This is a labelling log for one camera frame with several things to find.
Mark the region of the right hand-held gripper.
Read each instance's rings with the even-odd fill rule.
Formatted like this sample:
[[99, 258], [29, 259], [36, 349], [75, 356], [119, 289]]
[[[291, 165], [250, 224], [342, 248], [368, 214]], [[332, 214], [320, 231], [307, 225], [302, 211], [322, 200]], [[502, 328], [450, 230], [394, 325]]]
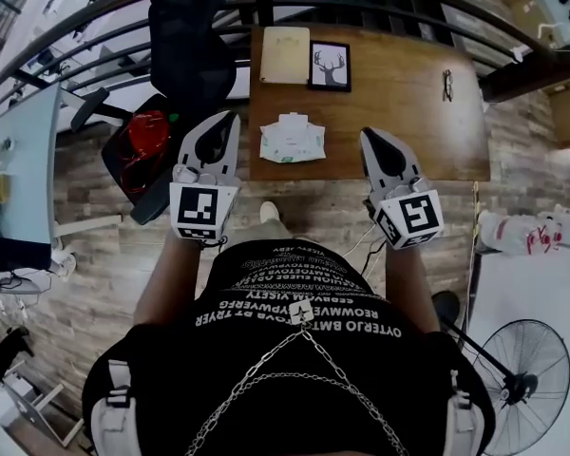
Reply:
[[365, 127], [361, 152], [370, 181], [370, 218], [394, 250], [430, 241], [444, 229], [437, 190], [413, 150], [389, 132]]

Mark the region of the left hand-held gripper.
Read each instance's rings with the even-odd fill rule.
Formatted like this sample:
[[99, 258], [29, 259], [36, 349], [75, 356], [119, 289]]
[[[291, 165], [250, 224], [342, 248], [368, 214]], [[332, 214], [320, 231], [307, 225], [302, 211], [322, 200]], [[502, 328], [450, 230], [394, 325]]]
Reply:
[[169, 186], [171, 227], [178, 238], [201, 246], [226, 242], [224, 228], [241, 185], [240, 127], [236, 112], [222, 111], [184, 136]]

